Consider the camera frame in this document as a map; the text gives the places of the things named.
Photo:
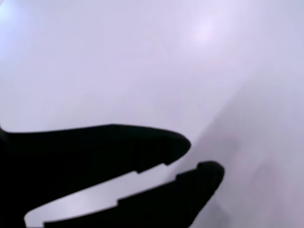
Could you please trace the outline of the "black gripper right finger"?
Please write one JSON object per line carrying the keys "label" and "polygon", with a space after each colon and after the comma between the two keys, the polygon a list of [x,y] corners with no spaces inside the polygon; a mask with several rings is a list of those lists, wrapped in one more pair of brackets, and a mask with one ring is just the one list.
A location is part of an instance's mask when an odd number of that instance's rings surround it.
{"label": "black gripper right finger", "polygon": [[201,162],[172,182],[118,200],[116,207],[44,223],[46,228],[188,228],[225,175],[215,161]]}

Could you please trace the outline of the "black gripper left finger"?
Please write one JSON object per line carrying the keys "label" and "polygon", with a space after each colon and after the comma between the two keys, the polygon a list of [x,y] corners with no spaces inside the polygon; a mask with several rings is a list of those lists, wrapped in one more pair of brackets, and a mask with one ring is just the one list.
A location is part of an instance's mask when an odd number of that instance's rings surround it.
{"label": "black gripper left finger", "polygon": [[180,133],[132,125],[1,130],[0,225],[23,228],[35,208],[133,171],[169,165],[190,147]]}

